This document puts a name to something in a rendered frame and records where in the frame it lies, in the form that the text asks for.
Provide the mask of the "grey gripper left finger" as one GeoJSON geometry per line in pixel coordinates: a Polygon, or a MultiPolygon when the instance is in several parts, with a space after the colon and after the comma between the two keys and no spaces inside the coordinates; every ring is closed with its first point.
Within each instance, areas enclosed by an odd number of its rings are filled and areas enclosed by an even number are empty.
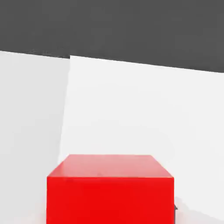
{"type": "Polygon", "coordinates": [[[46,205],[27,207],[24,212],[24,224],[46,224],[46,205]]]}

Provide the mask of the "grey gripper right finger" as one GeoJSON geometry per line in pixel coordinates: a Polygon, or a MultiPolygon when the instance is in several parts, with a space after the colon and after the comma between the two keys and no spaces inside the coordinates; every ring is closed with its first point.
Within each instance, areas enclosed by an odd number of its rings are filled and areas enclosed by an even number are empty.
{"type": "Polygon", "coordinates": [[[175,206],[175,224],[224,224],[224,220],[189,209],[178,197],[175,197],[175,206]]]}

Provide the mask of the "small red cube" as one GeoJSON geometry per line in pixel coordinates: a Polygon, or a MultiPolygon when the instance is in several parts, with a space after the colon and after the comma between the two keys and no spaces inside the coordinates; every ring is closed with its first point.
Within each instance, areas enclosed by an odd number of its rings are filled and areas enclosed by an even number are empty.
{"type": "Polygon", "coordinates": [[[71,154],[47,177],[46,224],[175,224],[174,177],[150,155],[71,154]]]}

